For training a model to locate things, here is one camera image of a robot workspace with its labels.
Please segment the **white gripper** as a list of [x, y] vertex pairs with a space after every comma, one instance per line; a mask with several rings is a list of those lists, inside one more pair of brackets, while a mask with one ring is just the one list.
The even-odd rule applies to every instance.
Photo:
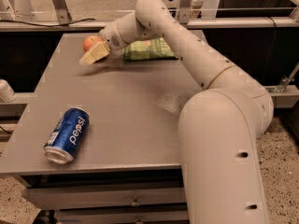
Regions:
[[125, 47], [125, 42], [122, 40], [118, 30], [118, 22], [113, 21], [105, 28], [101, 29], [99, 36], [105, 41], [94, 43], [80, 58], [79, 63], [82, 66], [91, 65], [105, 58], [110, 49], [120, 50]]

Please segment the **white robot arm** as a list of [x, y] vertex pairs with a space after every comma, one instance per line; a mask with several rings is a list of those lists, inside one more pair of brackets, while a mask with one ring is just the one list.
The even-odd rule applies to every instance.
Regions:
[[274, 112], [265, 87], [176, 21], [162, 0], [137, 0], [134, 12], [84, 41], [80, 62], [155, 36], [201, 88], [178, 121], [190, 224], [269, 224], [256, 147]]

